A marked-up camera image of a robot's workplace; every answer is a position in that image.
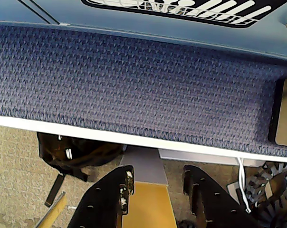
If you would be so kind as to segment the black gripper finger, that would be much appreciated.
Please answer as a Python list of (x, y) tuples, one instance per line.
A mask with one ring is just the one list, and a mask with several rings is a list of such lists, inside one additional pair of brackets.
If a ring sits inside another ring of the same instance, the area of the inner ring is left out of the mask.
[(210, 175), (197, 166), (183, 168), (183, 192), (192, 214), (202, 213), (207, 228), (259, 228), (249, 215)]
[(121, 228), (133, 194), (133, 166), (115, 168), (85, 192), (68, 227)]

